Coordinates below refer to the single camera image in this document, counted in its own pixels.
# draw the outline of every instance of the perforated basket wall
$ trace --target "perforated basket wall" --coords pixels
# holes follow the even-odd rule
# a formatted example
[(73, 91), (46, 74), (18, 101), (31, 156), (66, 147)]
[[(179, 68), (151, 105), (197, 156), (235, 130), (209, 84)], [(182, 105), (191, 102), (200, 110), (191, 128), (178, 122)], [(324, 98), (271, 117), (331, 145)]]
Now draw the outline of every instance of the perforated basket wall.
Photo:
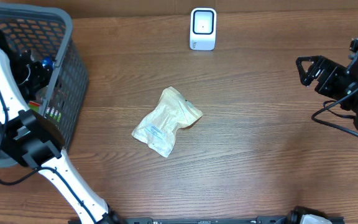
[[(0, 3), (0, 29), (17, 53), (31, 49), (55, 59), (39, 113), (59, 128), (69, 149), (88, 86), (88, 73), (71, 40), (70, 16), (61, 9)], [(13, 164), (9, 156), (0, 155), (1, 167)]]

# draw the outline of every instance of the gray basket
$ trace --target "gray basket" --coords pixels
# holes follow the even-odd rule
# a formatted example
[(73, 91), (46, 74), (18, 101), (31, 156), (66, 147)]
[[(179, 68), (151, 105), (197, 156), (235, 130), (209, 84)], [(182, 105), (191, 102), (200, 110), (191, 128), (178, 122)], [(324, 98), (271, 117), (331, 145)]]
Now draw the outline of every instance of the gray basket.
[[(0, 3), (0, 29), (13, 51), (35, 50), (55, 58), (39, 113), (55, 124), (69, 149), (88, 86), (88, 73), (71, 39), (73, 22), (61, 9)], [(0, 167), (16, 162), (0, 154)]]

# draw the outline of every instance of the white plastic bag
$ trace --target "white plastic bag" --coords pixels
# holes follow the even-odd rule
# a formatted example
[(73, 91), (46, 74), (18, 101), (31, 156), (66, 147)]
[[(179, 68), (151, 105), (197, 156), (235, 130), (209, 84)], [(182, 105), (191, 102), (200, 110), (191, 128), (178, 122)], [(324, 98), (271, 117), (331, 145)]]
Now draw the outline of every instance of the white plastic bag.
[(192, 125), (203, 113), (173, 87), (164, 89), (157, 107), (132, 132), (161, 156), (168, 157), (175, 145), (179, 128)]

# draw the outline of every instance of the wood grain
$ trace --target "wood grain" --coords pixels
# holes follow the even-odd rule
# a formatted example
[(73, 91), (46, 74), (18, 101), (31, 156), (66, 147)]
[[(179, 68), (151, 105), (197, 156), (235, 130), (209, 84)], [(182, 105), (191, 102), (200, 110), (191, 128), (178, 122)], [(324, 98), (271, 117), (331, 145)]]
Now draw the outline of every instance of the wood grain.
[(189, 15), (195, 7), (222, 12), (358, 9), (358, 0), (0, 0), (58, 7), (73, 18)]
[[(347, 65), (358, 10), (219, 14), (212, 52), (189, 50), (188, 21), (75, 20), (90, 84), (70, 157), (91, 188), (124, 217), (244, 218), (303, 205), (358, 223), (358, 140), (310, 120), (325, 98), (295, 67), (301, 55)], [(131, 132), (169, 86), (204, 116), (163, 158)], [(0, 223), (75, 217), (40, 175), (0, 185)]]

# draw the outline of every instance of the wooden table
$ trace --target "wooden table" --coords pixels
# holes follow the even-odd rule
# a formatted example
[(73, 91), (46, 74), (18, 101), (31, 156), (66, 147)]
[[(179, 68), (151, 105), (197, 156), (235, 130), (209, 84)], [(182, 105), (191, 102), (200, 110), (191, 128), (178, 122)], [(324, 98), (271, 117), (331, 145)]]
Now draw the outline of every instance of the wooden table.
[[(218, 14), (212, 52), (189, 50), (189, 21), (74, 21), (90, 84), (70, 157), (91, 188), (124, 217), (244, 218), (303, 205), (358, 223), (358, 140), (310, 120), (326, 98), (295, 67), (301, 55), (347, 65), (358, 10)], [(204, 116), (163, 158), (131, 132), (169, 86)], [(26, 172), (0, 171), (5, 180)], [(0, 223), (75, 217), (40, 175), (0, 185)]]

